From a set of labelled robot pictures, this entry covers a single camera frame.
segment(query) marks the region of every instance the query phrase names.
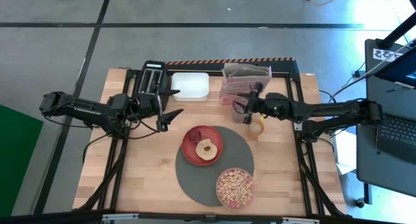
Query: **concrete floor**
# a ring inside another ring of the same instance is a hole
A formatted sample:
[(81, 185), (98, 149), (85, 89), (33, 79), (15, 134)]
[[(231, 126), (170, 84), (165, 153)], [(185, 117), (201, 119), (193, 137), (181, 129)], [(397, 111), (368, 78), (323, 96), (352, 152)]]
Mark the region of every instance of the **concrete floor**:
[[(95, 22), (102, 2), (0, 0), (0, 23)], [(387, 0), (336, 0), (326, 6), (305, 0), (110, 0), (104, 22), (350, 23), (365, 24), (365, 28), (101, 29), (81, 92), (82, 98), (96, 101), (109, 68), (141, 68), (146, 60), (291, 56), (296, 58), (300, 72), (316, 73), (320, 89), (333, 93), (364, 62), (364, 41), (386, 36), (398, 25), (398, 18)], [(44, 93), (72, 93), (92, 31), (0, 28), (0, 103), (43, 119), (38, 106)], [(365, 84), (361, 82), (337, 100), (364, 96)], [(33, 211), (53, 152), (59, 128), (48, 122), (44, 126), (14, 207), (15, 215)], [(46, 212), (71, 209), (81, 173), (81, 154), (90, 133), (70, 130)], [(362, 196), (362, 183), (353, 173), (340, 178), (348, 213), (355, 218), (413, 221), (409, 203), (415, 198), (375, 188), (374, 204), (358, 209), (352, 201)]]

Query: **bowl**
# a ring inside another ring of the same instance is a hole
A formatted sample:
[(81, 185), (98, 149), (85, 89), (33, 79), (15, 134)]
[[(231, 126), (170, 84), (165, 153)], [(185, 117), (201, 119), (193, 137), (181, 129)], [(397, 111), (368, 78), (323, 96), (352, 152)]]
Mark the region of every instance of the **bowl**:
[[(237, 206), (235, 201), (232, 201), (232, 202), (230, 202), (230, 204), (227, 204), (227, 202), (225, 200), (223, 200), (223, 197), (220, 195), (220, 192), (218, 191), (218, 187), (220, 186), (220, 183), (221, 183), (221, 177), (223, 175), (225, 175), (226, 173), (230, 173), (230, 172), (234, 173), (238, 170), (240, 170), (242, 172), (243, 176), (244, 176), (244, 174), (247, 174), (247, 177), (245, 179), (252, 183), (252, 185), (249, 187), (249, 191), (252, 193), (251, 199), (249, 201), (247, 201), (245, 205), (240, 204), (239, 206)], [(246, 208), (254, 200), (254, 180), (253, 180), (253, 177), (247, 171), (245, 171), (241, 168), (229, 168), (229, 169), (226, 169), (224, 172), (222, 172), (221, 175), (218, 177), (218, 179), (216, 181), (215, 190), (216, 190), (216, 196), (218, 197), (218, 199), (220, 200), (222, 205), (224, 205), (226, 208), (229, 208), (229, 209), (232, 209), (232, 210), (240, 210), (240, 209)]]

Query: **laptop keyboard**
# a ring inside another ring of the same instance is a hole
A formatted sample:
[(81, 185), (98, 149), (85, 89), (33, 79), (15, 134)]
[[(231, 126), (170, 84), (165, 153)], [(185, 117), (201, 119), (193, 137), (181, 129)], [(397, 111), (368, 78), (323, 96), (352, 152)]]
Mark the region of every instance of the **laptop keyboard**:
[(416, 147), (416, 121), (385, 115), (378, 136)]

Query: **white box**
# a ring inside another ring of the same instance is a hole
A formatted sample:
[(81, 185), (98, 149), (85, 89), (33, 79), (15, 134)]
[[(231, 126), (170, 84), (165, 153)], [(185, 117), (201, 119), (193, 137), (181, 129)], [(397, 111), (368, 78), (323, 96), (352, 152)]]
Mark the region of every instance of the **white box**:
[(176, 101), (206, 101), (209, 93), (207, 73), (182, 73), (172, 75), (172, 89), (181, 90), (174, 95)]

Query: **cereal bowl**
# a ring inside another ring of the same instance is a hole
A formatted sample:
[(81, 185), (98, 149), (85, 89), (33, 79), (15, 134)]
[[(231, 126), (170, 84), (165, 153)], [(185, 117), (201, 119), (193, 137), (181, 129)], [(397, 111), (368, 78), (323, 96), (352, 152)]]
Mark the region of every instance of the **cereal bowl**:
[(240, 168), (229, 168), (222, 172), (215, 189), (220, 202), (233, 210), (246, 208), (254, 198), (253, 177)]

